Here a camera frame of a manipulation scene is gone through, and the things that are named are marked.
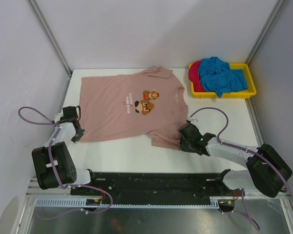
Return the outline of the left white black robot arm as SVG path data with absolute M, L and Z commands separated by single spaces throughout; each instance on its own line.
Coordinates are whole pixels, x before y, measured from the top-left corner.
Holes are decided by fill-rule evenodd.
M 81 189 L 88 195 L 97 192 L 98 182 L 91 179 L 89 170 L 75 167 L 68 150 L 70 143 L 78 143 L 84 135 L 80 118 L 80 106 L 64 107 L 60 116 L 52 122 L 55 129 L 51 138 L 44 146 L 32 151 L 36 178 L 41 189 L 81 185 Z

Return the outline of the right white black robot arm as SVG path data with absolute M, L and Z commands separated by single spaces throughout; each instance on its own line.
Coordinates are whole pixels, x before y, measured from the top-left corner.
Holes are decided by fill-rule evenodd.
M 288 190 L 286 182 L 293 172 L 272 146 L 250 147 L 223 141 L 211 133 L 202 135 L 190 122 L 178 132 L 181 151 L 222 158 L 244 167 L 244 170 L 227 169 L 221 173 L 215 184 L 218 194 L 228 195 L 232 190 L 246 189 L 276 197 L 282 190 Z

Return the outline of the pink t shirt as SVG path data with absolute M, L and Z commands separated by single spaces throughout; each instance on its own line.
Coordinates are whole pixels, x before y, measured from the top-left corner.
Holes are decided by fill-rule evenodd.
M 172 70 L 152 67 L 130 74 L 83 77 L 83 143 L 146 135 L 152 146 L 177 150 L 188 117 L 184 86 Z

